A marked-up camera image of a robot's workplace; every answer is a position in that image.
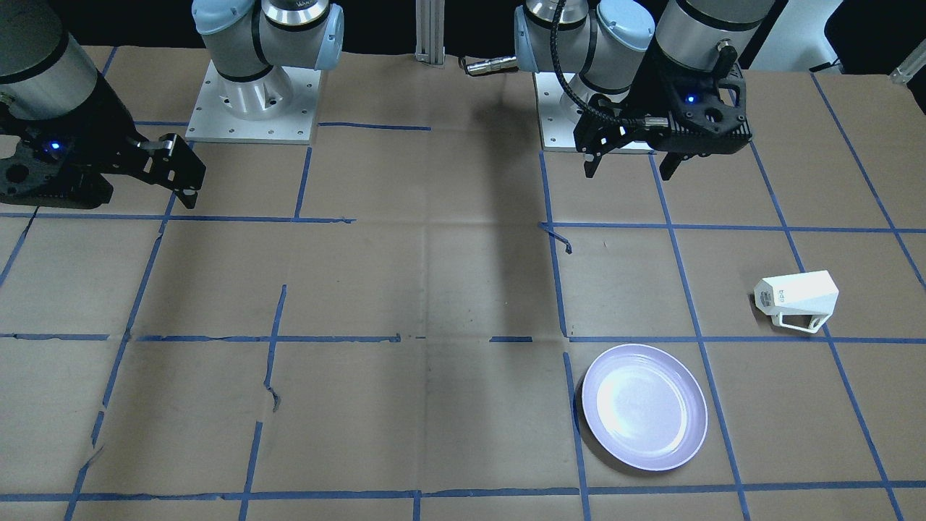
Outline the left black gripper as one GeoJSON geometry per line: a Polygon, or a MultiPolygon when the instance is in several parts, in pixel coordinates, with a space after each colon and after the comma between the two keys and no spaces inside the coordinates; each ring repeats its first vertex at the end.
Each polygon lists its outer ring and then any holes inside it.
{"type": "Polygon", "coordinates": [[[656,33],[645,38],[596,33],[589,39],[577,96],[576,151],[585,177],[602,157],[644,142],[665,157],[663,182],[686,157],[740,151],[752,139],[740,33],[656,33]]]}

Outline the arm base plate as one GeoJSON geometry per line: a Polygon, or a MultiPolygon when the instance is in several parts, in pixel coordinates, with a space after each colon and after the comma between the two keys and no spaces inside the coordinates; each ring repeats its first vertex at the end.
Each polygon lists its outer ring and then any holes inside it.
{"type": "Polygon", "coordinates": [[[209,63],[185,133],[198,143],[310,145],[323,73],[275,67],[232,82],[209,63]]]}
{"type": "MultiPolygon", "coordinates": [[[[541,129],[542,149],[546,152],[576,152],[574,144],[574,128],[581,118],[579,109],[559,85],[555,72],[533,73],[535,81],[538,121],[541,129]]],[[[569,86],[576,95],[588,102],[595,92],[589,89],[582,80],[573,80],[575,74],[564,73],[569,86]]],[[[645,141],[634,141],[631,144],[616,149],[614,153],[621,154],[652,154],[652,148],[645,141]]]]}

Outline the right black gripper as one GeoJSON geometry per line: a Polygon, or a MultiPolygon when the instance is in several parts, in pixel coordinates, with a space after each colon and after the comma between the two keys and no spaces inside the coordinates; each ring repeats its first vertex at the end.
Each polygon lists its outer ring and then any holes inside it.
{"type": "Polygon", "coordinates": [[[106,175],[115,174],[169,189],[195,208],[205,164],[181,135],[149,140],[139,133],[101,74],[89,98],[60,117],[26,121],[12,114],[13,100],[3,93],[2,132],[19,138],[2,159],[4,204],[93,210],[111,201],[106,175]]]}

